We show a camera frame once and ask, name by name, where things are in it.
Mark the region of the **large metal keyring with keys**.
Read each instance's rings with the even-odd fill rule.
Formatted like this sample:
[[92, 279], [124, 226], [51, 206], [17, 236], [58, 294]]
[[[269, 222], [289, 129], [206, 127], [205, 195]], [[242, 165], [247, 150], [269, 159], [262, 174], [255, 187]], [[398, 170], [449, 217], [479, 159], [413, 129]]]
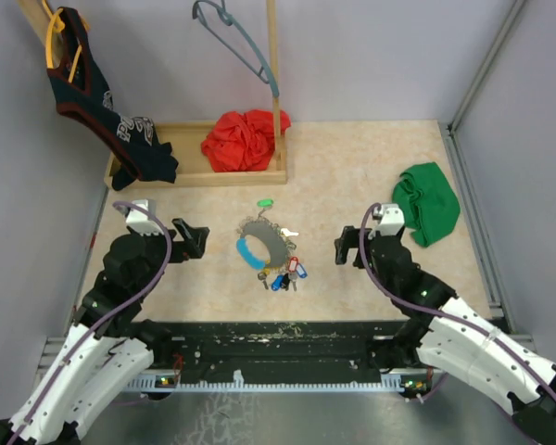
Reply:
[[245, 264], [254, 270], [266, 290], [297, 290], [297, 281], [309, 277], [297, 255], [294, 241], [299, 232], [272, 222], [261, 213], [241, 221], [235, 248]]

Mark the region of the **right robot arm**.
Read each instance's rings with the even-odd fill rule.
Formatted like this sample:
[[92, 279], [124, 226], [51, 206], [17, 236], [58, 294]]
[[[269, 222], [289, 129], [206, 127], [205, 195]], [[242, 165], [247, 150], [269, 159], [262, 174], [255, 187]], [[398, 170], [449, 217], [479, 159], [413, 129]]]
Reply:
[[355, 267], [407, 316], [387, 348], [386, 367], [436, 368], [496, 403], [537, 444], [556, 444], [556, 362], [481, 317], [457, 292], [413, 261], [400, 235], [344, 227], [335, 263], [356, 249]]

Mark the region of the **green tagged key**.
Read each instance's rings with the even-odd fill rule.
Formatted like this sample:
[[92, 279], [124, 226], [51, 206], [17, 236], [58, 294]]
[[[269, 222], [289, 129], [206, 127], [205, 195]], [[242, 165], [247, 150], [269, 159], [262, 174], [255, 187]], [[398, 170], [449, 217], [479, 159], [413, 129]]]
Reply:
[[271, 198], [261, 199], [257, 202], [259, 207], [258, 217], [260, 218], [264, 213], [273, 208], [274, 201]]

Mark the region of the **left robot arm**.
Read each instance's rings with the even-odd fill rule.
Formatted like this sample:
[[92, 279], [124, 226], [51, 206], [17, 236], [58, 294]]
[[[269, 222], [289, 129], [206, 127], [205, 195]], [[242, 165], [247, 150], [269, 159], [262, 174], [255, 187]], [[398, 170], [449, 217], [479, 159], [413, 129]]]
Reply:
[[172, 224], [151, 235], [130, 228], [111, 243], [41, 384], [17, 413], [0, 420], [0, 444], [78, 444], [131, 380], [172, 361], [169, 329], [151, 320], [133, 323], [168, 264], [204, 255], [207, 227], [181, 218]]

